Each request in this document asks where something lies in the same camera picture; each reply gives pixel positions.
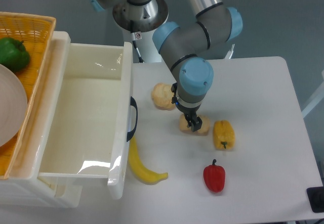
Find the white cabinet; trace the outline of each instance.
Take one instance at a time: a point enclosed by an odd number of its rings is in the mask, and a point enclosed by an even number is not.
[[[54,32],[20,152],[0,203],[76,207],[82,186],[123,194],[132,46],[70,43]]]

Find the red bell pepper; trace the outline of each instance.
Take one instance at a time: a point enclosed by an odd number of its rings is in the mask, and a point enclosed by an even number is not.
[[[207,188],[215,193],[221,192],[225,185],[225,170],[222,166],[215,165],[216,159],[213,164],[205,167],[204,180]]]

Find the pepper stem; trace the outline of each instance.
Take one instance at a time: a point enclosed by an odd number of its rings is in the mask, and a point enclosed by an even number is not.
[[[226,145],[227,145],[227,142],[221,142],[221,144],[224,146],[224,148],[226,149]]]

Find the black drawer handle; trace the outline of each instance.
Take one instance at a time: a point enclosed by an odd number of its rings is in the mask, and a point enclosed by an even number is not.
[[[136,110],[136,120],[135,120],[135,126],[134,129],[132,129],[130,132],[127,132],[127,142],[129,142],[131,140],[131,138],[133,138],[135,131],[136,131],[136,127],[137,127],[137,120],[138,120],[138,109],[137,109],[137,104],[136,101],[133,97],[131,97],[131,106],[133,106]]]

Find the banana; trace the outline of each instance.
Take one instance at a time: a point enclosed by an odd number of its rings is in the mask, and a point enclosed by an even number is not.
[[[168,178],[168,173],[157,173],[153,172],[150,169],[147,169],[137,151],[137,144],[136,144],[136,139],[133,137],[130,140],[130,149],[128,153],[128,163],[131,167],[132,172],[143,182],[147,184],[157,184],[161,180],[165,180]]]

